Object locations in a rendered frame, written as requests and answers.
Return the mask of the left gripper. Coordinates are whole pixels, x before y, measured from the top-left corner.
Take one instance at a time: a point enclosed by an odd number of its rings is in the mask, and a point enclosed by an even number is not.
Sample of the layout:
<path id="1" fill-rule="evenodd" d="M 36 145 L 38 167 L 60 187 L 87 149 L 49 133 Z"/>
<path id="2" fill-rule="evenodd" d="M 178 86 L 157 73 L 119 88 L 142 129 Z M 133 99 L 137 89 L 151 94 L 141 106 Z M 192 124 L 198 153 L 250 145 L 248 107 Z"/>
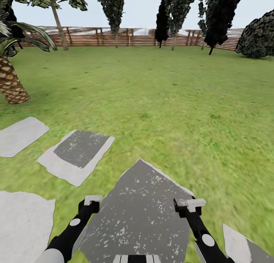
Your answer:
<path id="1" fill-rule="evenodd" d="M 78 212 L 86 211 L 89 213 L 89 216 L 91 217 L 93 214 L 96 214 L 99 212 L 100 201 L 92 201 L 92 203 L 89 206 L 84 205 L 84 201 L 81 201 L 78 205 Z"/>

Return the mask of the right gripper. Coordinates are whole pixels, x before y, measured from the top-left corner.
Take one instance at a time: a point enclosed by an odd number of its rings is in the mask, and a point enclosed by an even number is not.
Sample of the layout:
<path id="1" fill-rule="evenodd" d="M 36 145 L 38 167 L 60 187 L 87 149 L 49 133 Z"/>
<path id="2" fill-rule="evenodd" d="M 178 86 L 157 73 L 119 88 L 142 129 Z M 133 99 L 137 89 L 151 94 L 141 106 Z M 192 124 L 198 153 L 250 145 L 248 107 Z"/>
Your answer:
<path id="1" fill-rule="evenodd" d="M 196 207 L 195 212 L 189 212 L 187 206 L 182 206 L 182 207 L 178 206 L 176 201 L 174 201 L 174 205 L 175 205 L 175 211 L 179 212 L 180 218 L 186 217 L 189 225 L 190 224 L 193 225 L 194 220 L 202 221 L 202 219 L 200 218 L 200 215 L 202 215 L 202 212 L 201 212 L 202 207 L 201 206 Z"/>

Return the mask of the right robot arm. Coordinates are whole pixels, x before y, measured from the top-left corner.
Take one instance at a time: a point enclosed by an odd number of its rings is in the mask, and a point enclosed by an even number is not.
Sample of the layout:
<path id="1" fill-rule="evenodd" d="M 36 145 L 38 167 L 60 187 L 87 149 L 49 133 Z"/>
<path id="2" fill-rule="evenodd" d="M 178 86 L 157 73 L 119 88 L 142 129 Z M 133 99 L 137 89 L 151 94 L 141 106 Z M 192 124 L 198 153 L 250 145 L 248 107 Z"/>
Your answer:
<path id="1" fill-rule="evenodd" d="M 227 258 L 223 252 L 217 247 L 215 239 L 204 226 L 200 215 L 201 208 L 206 204 L 205 199 L 187 200 L 187 206 L 178 206 L 174 201 L 175 211 L 179 212 L 180 218 L 186 217 L 190 225 L 190 229 L 197 239 L 195 248 L 202 263 L 235 263 L 232 258 Z"/>

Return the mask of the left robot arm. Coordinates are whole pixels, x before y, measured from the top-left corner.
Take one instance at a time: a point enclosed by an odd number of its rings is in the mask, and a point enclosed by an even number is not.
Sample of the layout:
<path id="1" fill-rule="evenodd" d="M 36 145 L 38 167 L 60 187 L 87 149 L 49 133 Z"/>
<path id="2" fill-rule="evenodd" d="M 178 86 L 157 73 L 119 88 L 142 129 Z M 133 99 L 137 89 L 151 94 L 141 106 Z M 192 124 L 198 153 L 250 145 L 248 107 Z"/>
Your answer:
<path id="1" fill-rule="evenodd" d="M 67 229 L 51 239 L 46 250 L 33 263 L 67 263 L 71 260 L 86 235 L 90 217 L 99 212 L 103 198 L 101 195 L 86 195 L 78 205 L 79 214 L 69 222 Z"/>

